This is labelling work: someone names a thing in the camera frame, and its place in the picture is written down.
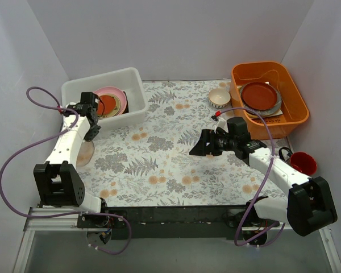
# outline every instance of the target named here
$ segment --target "plate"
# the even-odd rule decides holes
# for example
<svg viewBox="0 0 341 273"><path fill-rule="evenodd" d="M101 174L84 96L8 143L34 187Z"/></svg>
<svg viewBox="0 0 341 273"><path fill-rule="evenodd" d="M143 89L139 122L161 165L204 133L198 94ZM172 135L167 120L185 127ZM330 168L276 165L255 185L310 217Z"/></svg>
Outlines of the plate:
<svg viewBox="0 0 341 273"><path fill-rule="evenodd" d="M122 92L119 88L107 86L107 87L103 87L103 88L96 90L94 93L98 95L99 97L106 95L106 94L111 94L111 95L118 97L120 100L121 106L120 106L120 111L118 111L116 115L121 115L122 113L124 113L126 105L127 105L127 100L126 100L126 96L124 92Z"/></svg>
<svg viewBox="0 0 341 273"><path fill-rule="evenodd" d="M242 99L249 107L265 111L277 102L277 92L264 82L250 82L243 86Z"/></svg>
<svg viewBox="0 0 341 273"><path fill-rule="evenodd" d="M104 94L100 96L100 99L105 104L105 111L103 112L103 116L100 116L102 114L102 109L103 109L102 103L100 102L98 104L98 110L97 110L99 119L110 118L110 117L117 115L120 112L121 102L117 96L112 95L112 94Z"/></svg>
<svg viewBox="0 0 341 273"><path fill-rule="evenodd" d="M239 89L239 93L240 93L240 96L242 97L242 94L243 94L243 89L246 85L243 85L240 89ZM246 103L244 103L244 107L246 109L250 109L250 110L253 110L255 112L257 112L259 115L261 115L262 117L266 117L268 115L272 115L274 113L276 113L280 107L282 106L282 96L280 95L280 93L278 92L278 90L276 90L276 93L277 93L277 102L275 103L275 105L273 106L273 108L271 109L268 109L268 110L265 110L265 111L260 111L260 110L256 110L256 109L253 109L251 108L249 105L247 105Z"/></svg>

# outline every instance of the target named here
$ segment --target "floral tablecloth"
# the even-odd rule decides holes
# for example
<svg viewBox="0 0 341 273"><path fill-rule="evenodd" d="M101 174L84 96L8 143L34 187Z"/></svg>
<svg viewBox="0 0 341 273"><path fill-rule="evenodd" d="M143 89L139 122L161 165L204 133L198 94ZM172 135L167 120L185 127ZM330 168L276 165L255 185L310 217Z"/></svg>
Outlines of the floral tablecloth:
<svg viewBox="0 0 341 273"><path fill-rule="evenodd" d="M86 190L109 206L244 204L263 175L237 159L190 156L202 129L212 129L215 109L208 92L229 81L145 82L149 100L145 122L95 138L91 161L78 172ZM225 118L232 117L228 112ZM285 139L276 146L286 146ZM262 194L285 198L271 181Z"/></svg>

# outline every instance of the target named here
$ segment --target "white wall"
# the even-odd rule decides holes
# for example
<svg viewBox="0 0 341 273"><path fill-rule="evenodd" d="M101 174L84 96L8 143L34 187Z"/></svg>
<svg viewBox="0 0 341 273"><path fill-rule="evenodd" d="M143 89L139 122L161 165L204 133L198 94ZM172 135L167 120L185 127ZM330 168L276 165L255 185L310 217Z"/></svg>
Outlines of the white wall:
<svg viewBox="0 0 341 273"><path fill-rule="evenodd" d="M315 1L283 63L311 116L292 134L295 150L316 158L330 184L338 214L331 226L341 258L341 1Z"/></svg>
<svg viewBox="0 0 341 273"><path fill-rule="evenodd" d="M16 150L58 132L60 117L34 106L26 89L39 85L60 98L68 80L43 30L25 0L0 0L0 168ZM52 103L46 96L35 96ZM26 152L9 165L4 190L22 212L39 201L33 167L42 163L52 144ZM11 272L23 235L25 218L6 208L0 198L0 272Z"/></svg>
<svg viewBox="0 0 341 273"><path fill-rule="evenodd" d="M144 80L195 80L281 61L313 0L28 2L72 79L132 66Z"/></svg>

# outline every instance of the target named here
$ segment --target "black base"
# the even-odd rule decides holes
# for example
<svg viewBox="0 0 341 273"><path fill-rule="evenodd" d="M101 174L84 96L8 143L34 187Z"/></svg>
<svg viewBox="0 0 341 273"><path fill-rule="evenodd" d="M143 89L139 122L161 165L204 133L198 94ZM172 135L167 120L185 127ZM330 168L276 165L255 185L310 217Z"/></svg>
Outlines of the black base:
<svg viewBox="0 0 341 273"><path fill-rule="evenodd" d="M145 206L105 208L127 219L133 238L226 238L234 239L245 205ZM111 219L114 240L128 237L123 221ZM78 228L98 228L93 216L79 216Z"/></svg>

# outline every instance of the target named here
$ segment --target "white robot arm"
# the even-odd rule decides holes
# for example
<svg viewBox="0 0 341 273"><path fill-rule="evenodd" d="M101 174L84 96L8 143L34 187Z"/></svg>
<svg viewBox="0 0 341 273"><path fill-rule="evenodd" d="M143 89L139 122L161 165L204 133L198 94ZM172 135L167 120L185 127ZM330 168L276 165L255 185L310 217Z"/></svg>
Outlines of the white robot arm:
<svg viewBox="0 0 341 273"><path fill-rule="evenodd" d="M222 151L233 151L240 160L261 173L266 173L271 151L259 140L252 140L243 118L227 120L228 133L218 127L216 131L204 129L190 155L217 156ZM290 224L301 236L337 221L337 213L327 181L310 178L279 158L274 158L269 179L288 197L287 201L260 197L253 206L258 218Z"/></svg>
<svg viewBox="0 0 341 273"><path fill-rule="evenodd" d="M98 197L87 193L76 171L76 160L83 141L91 141L99 132L97 125L98 102L95 94L84 92L78 104L67 107L78 112L79 119L70 131L61 135L44 164L34 168L34 178L43 205L71 208L79 212L100 212L104 203ZM65 130L76 116L63 113Z"/></svg>

